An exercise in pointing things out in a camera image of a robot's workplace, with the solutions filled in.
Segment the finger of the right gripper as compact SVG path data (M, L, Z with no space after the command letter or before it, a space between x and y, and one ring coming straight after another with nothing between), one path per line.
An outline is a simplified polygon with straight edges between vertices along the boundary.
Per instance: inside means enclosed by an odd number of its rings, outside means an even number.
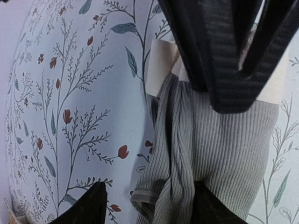
M206 35L203 67L210 102L222 114L247 111L270 79L299 28L296 0L267 0L243 63L255 0L200 0Z
M202 31L202 11L196 0L160 0L177 44L187 77L193 90L207 92L203 61L198 40Z

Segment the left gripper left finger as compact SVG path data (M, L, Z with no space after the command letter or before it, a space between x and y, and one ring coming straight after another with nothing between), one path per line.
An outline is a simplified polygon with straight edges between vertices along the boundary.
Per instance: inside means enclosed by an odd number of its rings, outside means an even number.
M106 219L107 191L104 182L96 182L71 208L52 224L103 224Z

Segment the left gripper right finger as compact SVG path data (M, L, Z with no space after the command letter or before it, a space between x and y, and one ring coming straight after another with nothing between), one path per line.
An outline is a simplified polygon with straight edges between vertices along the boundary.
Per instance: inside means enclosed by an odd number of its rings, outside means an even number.
M195 195L190 223L246 224L230 211L201 181L195 181Z

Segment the taupe underwear cream waistband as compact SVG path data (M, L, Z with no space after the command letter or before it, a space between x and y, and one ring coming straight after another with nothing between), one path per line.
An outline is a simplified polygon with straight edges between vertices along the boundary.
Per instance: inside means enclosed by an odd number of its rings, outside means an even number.
M191 224L195 181L246 220L264 177L283 97L288 53L248 111L220 114L191 88L174 42L151 44L146 80L153 156L131 203L139 224Z

